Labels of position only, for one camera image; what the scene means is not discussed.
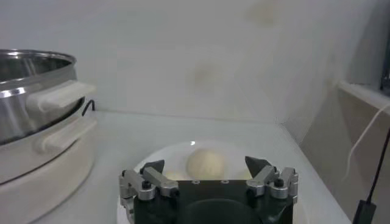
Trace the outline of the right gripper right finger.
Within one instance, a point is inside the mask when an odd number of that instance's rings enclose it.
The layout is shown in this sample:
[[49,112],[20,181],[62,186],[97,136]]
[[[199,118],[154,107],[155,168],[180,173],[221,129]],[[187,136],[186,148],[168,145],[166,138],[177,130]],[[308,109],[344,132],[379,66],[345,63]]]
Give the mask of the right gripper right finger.
[[298,198],[299,175],[292,167],[285,167],[281,172],[265,159],[245,156],[246,166],[251,179],[246,185],[255,197],[263,196],[266,191],[272,198],[284,200],[291,197]]

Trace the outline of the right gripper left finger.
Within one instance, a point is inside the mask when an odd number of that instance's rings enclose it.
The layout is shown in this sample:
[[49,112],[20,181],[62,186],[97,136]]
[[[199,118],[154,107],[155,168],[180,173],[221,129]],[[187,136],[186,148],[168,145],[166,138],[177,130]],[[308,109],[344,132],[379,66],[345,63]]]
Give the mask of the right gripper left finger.
[[139,172],[123,170],[119,176],[119,195],[122,199],[137,197],[141,201],[153,200],[157,192],[162,197],[176,198],[179,183],[162,174],[164,160],[146,163]]

